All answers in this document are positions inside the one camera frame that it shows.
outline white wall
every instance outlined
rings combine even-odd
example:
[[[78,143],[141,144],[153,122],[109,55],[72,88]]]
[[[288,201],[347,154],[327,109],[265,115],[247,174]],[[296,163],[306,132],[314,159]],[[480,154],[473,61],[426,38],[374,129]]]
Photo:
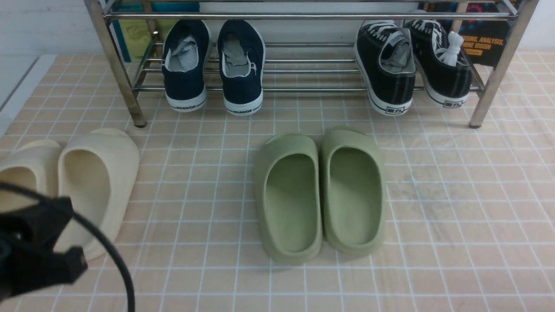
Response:
[[[555,48],[553,35],[554,0],[540,0],[534,16],[528,24],[526,33],[521,41],[522,48],[550,49]]]
[[[407,3],[231,3],[202,4],[204,11],[360,12],[409,11]],[[521,48],[555,48],[548,36],[555,1],[542,0]],[[218,22],[211,23],[217,36]],[[267,41],[352,41],[359,21],[255,22]],[[0,54],[101,53],[98,37],[81,0],[0,0]]]

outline black sneaker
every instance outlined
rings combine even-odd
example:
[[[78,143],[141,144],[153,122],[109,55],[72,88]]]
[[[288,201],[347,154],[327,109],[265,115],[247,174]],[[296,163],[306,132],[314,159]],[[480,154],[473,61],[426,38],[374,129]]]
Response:
[[[393,21],[365,21],[356,37],[355,59],[372,107],[383,115],[404,114],[416,77],[410,31]]]
[[[428,19],[407,22],[405,27],[411,31],[426,92],[443,107],[460,107],[468,99],[472,83],[470,65],[461,53],[464,39],[454,32],[447,35],[441,24]]]
[[[192,112],[206,103],[204,64],[212,52],[212,36],[203,21],[178,21],[164,41],[162,74],[170,106]]]
[[[246,21],[227,21],[218,36],[220,76],[225,108],[237,116],[256,113],[262,106],[262,74],[266,45]]]

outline metal shoe rack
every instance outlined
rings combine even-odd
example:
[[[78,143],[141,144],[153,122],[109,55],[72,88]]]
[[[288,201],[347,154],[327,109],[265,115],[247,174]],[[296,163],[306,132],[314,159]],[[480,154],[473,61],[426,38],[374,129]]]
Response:
[[[136,127],[142,128],[147,122],[143,117],[140,105],[137,101],[139,92],[163,92],[163,85],[146,85],[145,78],[148,73],[160,73],[160,63],[162,62],[162,42],[156,30],[155,20],[157,19],[267,19],[267,20],[365,20],[365,19],[438,19],[453,20],[453,31],[459,30],[463,20],[484,20],[484,21],[509,21],[511,30],[506,40],[504,51],[501,55],[497,66],[491,72],[486,83],[482,81],[473,66],[473,85],[471,90],[477,92],[480,100],[470,120],[471,128],[479,128],[491,106],[494,96],[499,89],[501,81],[507,72],[508,66],[514,56],[514,53],[520,43],[524,31],[532,18],[532,14],[536,9],[539,0],[523,0],[519,10],[511,5],[509,0],[200,0],[200,2],[236,2],[237,4],[245,4],[247,2],[381,2],[381,3],[400,3],[400,2],[457,2],[458,9],[456,13],[209,13],[209,12],[185,12],[185,13],[163,13],[152,10],[152,2],[176,2],[171,0],[136,0],[143,5],[142,12],[121,12],[114,10],[118,2],[122,0],[110,0],[103,4],[104,0],[84,0],[90,18],[93,21],[95,30],[107,56],[108,62],[121,90],[131,118]],[[468,2],[472,3],[497,3],[504,6],[506,10],[503,13],[465,13]],[[122,58],[116,47],[116,43],[110,25],[112,21],[117,19],[146,19],[152,37],[151,43],[139,64],[137,73],[133,79],[130,79]],[[266,43],[268,48],[348,48],[353,47],[352,43],[332,43],[332,42],[314,42],[314,43]],[[334,64],[334,63],[353,63],[355,60],[349,59],[267,59],[266,63],[274,64]],[[347,74],[356,72],[352,69],[311,69],[311,70],[268,70],[267,74]],[[208,90],[221,90],[221,86],[207,86]],[[417,90],[423,90],[423,86],[416,87]],[[298,87],[264,87],[266,92],[315,92],[315,93],[353,93],[366,92],[365,88],[298,88]]]

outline slipper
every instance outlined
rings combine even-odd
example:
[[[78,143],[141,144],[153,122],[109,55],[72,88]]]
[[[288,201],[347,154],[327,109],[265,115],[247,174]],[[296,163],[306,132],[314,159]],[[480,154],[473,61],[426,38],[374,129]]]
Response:
[[[309,137],[284,133],[261,149],[254,168],[260,237],[274,261],[303,263],[322,243],[318,151]]]
[[[96,225],[111,241],[118,235],[139,170],[139,149],[124,132],[98,129],[73,139],[58,162],[59,193],[73,209]],[[83,247],[85,258],[105,250],[90,233],[70,222],[55,247]]]
[[[324,231],[336,249],[365,255],[381,244],[385,170],[373,139],[348,127],[326,132],[322,142]]]
[[[54,197],[58,195],[57,168],[61,152],[60,144],[52,140],[27,143],[0,163],[0,180]],[[35,200],[0,191],[0,213],[33,204]]]

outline black clamp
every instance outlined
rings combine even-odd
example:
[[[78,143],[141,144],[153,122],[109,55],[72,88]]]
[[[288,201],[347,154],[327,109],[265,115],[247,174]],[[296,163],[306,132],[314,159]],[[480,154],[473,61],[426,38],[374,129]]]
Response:
[[[68,197],[0,213],[0,301],[59,284],[73,284],[87,270],[83,248],[53,251],[71,220]]]

